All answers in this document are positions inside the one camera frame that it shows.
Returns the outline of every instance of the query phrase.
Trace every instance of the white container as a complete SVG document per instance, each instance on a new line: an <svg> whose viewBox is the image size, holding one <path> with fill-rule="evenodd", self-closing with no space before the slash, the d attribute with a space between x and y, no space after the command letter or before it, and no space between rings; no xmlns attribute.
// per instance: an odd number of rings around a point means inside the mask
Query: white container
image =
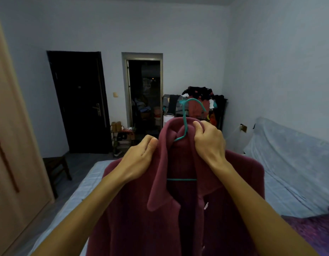
<svg viewBox="0 0 329 256"><path fill-rule="evenodd" d="M172 118L174 118L174 114L172 113L166 113L163 115L163 126Z"/></svg>

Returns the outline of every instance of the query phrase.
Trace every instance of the wall socket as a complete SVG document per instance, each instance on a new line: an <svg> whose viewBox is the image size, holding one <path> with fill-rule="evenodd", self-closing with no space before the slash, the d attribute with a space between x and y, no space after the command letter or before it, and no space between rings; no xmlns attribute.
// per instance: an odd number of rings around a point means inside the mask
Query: wall socket
<svg viewBox="0 0 329 256"><path fill-rule="evenodd" d="M247 126L240 124L240 131L247 132Z"/></svg>

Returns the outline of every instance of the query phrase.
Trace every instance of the teal hanger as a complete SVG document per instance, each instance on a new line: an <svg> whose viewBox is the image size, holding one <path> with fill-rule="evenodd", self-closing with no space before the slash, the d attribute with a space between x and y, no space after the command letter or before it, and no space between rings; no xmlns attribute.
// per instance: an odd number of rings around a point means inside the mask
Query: teal hanger
<svg viewBox="0 0 329 256"><path fill-rule="evenodd" d="M188 125L187 125L187 118L186 118L186 110L185 110L186 102L188 102L188 101L197 101L201 105L202 109L206 112L206 109L202 105L201 101L199 101L199 100L197 100L195 98L189 98L188 100L181 100L181 101L179 101L179 103L181 103L182 106L183 106L183 112L184 112L184 116L183 116L183 119L184 119L184 135L182 137L176 138L174 140L174 142L183 139L186 136L187 132L188 132Z"/></svg>
<svg viewBox="0 0 329 256"><path fill-rule="evenodd" d="M197 100L197 99L195 99L195 98L189 98L188 100L181 100L181 101L179 101L179 103L181 103L182 106L183 106L183 115L184 115L184 116L183 116L183 120L184 120L184 135L181 136L181 137L179 137L179 138L176 138L176 139L174 140L174 142L183 139L183 138L187 135L187 132L188 132L188 124L187 124L187 118L186 118L186 110L185 110L185 107L186 107L186 102L188 102L188 101L197 101L197 102L201 105L202 109L203 109L204 111L206 111L206 109L205 109L205 107L203 106L203 104L201 103L201 101L199 101L199 100ZM196 179L171 179L171 178L168 178L167 181L196 181Z"/></svg>

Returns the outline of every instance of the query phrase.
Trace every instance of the hand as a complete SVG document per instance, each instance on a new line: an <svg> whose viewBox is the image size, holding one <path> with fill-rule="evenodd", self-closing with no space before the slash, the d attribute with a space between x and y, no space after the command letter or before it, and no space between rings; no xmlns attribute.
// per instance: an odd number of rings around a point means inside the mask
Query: hand
<svg viewBox="0 0 329 256"><path fill-rule="evenodd" d="M132 146L124 155L115 170L121 171L126 182L141 177L148 169L158 140L146 135L136 146Z"/></svg>
<svg viewBox="0 0 329 256"><path fill-rule="evenodd" d="M195 127L195 149L200 157L215 171L221 164L226 163L225 147L226 141L222 132L207 121L201 121L205 127L205 132L199 122L194 121Z"/></svg>

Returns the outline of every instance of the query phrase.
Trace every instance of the door handle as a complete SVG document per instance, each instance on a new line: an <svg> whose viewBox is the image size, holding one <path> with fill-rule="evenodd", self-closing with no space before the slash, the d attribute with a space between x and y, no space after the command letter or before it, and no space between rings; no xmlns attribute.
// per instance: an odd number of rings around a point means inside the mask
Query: door handle
<svg viewBox="0 0 329 256"><path fill-rule="evenodd" d="M97 107L93 107L93 108L95 108L97 110L98 116L102 116L101 111L100 111L100 105L99 105L99 103L97 103L96 105L97 105Z"/></svg>
<svg viewBox="0 0 329 256"><path fill-rule="evenodd" d="M9 178L11 179L11 183L14 187L14 190L15 190L16 193L19 193L20 192L19 187L17 186L17 182L15 181L12 169L9 166L6 154L5 154L4 150L2 149L1 143L0 143L0 155L1 155L2 161L4 162L6 170L8 172Z"/></svg>

